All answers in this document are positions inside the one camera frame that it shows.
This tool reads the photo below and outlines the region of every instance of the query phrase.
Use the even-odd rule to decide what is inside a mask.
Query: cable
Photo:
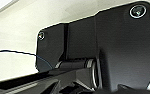
[[[36,56],[37,58],[39,58],[39,59],[41,59],[42,61],[44,61],[45,63],[47,63],[51,69],[53,69],[53,67],[51,66],[51,64],[50,64],[48,61],[46,61],[46,60],[43,59],[42,57],[40,57],[40,56],[38,56],[38,55],[35,55],[35,54],[32,54],[32,53],[19,52],[19,51],[11,51],[11,50],[0,50],[0,52],[13,52],[13,53],[20,53],[20,54],[27,54],[27,55]]]

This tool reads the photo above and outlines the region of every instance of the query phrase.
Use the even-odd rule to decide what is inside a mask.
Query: black panel
[[[94,58],[95,54],[94,17],[70,23],[67,49],[68,58]]]
[[[58,24],[40,31],[44,32],[45,38],[43,40],[38,39],[37,55],[47,60],[53,67],[58,63],[64,51],[65,25]],[[38,58],[36,65],[40,72],[51,69],[48,64]]]
[[[130,16],[135,5],[147,8],[143,17]],[[95,18],[98,47],[105,55],[101,61],[108,64],[110,89],[117,89],[118,84],[146,88],[150,82],[150,4],[137,2],[112,8]]]

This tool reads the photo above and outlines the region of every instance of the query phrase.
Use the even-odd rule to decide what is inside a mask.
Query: wire
[[[46,61],[46,60],[43,59],[42,57],[40,57],[40,56],[38,56],[38,55],[35,55],[35,54],[32,54],[32,53],[19,52],[19,51],[11,51],[11,50],[0,50],[0,52],[12,52],[12,53],[20,53],[20,54],[26,54],[26,55],[36,56],[37,58],[39,58],[39,59],[41,59],[42,61],[44,61],[45,63],[47,63],[51,69],[53,69],[53,67],[51,66],[51,64],[50,64],[48,61]]]

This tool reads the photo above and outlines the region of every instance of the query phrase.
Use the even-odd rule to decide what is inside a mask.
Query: white wall
[[[0,50],[35,54],[39,30],[135,1],[140,0],[19,0],[0,13]],[[0,80],[36,73],[34,66],[35,57],[0,53]]]

